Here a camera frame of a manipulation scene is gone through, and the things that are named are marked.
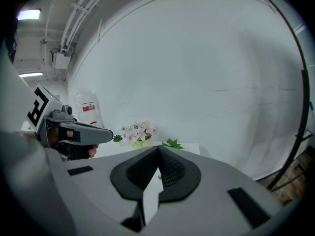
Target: clear plastic container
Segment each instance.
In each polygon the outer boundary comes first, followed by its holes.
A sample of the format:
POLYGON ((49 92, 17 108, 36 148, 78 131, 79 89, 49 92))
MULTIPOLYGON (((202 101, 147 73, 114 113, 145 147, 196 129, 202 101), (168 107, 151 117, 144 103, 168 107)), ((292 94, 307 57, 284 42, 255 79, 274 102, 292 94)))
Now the clear plastic container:
POLYGON ((73 96, 73 102, 80 122, 104 128, 97 97, 90 89, 77 90, 73 96))

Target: fluorescent light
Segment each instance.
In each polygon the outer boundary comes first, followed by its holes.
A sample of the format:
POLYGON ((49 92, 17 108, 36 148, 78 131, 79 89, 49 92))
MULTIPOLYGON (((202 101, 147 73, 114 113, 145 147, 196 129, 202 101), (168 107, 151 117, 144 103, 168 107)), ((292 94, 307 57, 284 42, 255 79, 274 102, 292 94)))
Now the fluorescent light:
POLYGON ((18 20, 39 19, 40 10, 22 10, 18 15, 18 20))
POLYGON ((20 74, 20 77, 31 77, 31 76, 41 76, 43 75, 42 72, 40 73, 25 73, 25 74, 20 74))

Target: white pipe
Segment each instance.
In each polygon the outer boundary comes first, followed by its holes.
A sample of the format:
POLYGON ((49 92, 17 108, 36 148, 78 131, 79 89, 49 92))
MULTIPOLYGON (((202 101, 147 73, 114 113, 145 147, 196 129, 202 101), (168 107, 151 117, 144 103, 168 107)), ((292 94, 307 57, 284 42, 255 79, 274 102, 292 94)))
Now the white pipe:
MULTIPOLYGON (((95 0, 89 0, 88 3, 84 6, 85 9, 89 9, 90 6, 92 5, 92 3, 94 2, 95 0)), ((85 15, 86 13, 85 12, 81 12, 81 14, 79 15, 79 17, 77 18, 77 20, 75 21, 72 29, 71 29, 71 32, 69 34, 69 37, 67 39, 67 43, 66 43, 66 46, 69 45, 70 43, 70 40, 72 38, 72 36, 74 35, 74 32, 76 31, 77 27, 78 27, 78 24, 80 23, 81 19, 83 18, 83 16, 85 15)))
MULTIPOLYGON (((49 19, 50 19, 50 14, 51 14, 51 11, 54 7, 54 3, 55 3, 56 0, 53 0, 51 5, 50 5, 50 9, 49 9, 49 12, 48 12, 48 18, 47 18, 47 22, 46 22, 46 29, 45 29, 45 40, 47 38, 47 29, 48 29, 48 25, 49 25, 49 19)), ((48 78, 48 81, 50 81, 49 79, 49 75, 48 75, 48 65, 47 65, 47 54, 46 54, 46 43, 45 43, 45 47, 44 47, 44 55, 45 55, 45 65, 46 65, 46 74, 47 74, 47 78, 48 78)))
MULTIPOLYGON (((97 5, 97 3, 98 3, 99 1, 100 1, 100 0, 95 0, 95 2, 91 5, 90 10, 92 10, 92 9, 95 7, 95 5, 97 5)), ((70 38, 70 35, 69 35, 68 41, 67 41, 67 43, 66 43, 67 46, 68 46, 68 45, 71 45, 74 36, 76 35, 78 29, 80 28, 80 26, 81 26, 82 22, 84 21, 84 19, 86 18, 86 16, 87 16, 87 14, 85 13, 83 19, 80 21, 79 25, 78 25, 77 28, 75 29, 74 34, 72 35, 71 38, 70 38)))
MULTIPOLYGON (((78 5, 81 5, 83 2, 84 2, 84 0, 79 0, 77 4, 78 4, 78 5)), ((74 16, 75 16, 76 13, 77 13, 77 9, 76 9, 76 8, 73 8, 73 11, 72 11, 72 13, 71 13, 71 15, 70 15, 70 17, 69 17, 69 19, 68 19, 68 22, 67 22, 67 24, 65 25, 64 31, 63 31, 63 36, 62 36, 62 38, 61 38, 61 43, 60 43, 61 48, 63 47, 64 41, 65 41, 65 37, 66 37, 66 35, 67 35, 67 32, 68 32, 68 30, 69 30, 69 27, 70 27, 70 25, 71 25, 71 23, 72 23, 72 20, 73 20, 73 18, 74 18, 74 16)))

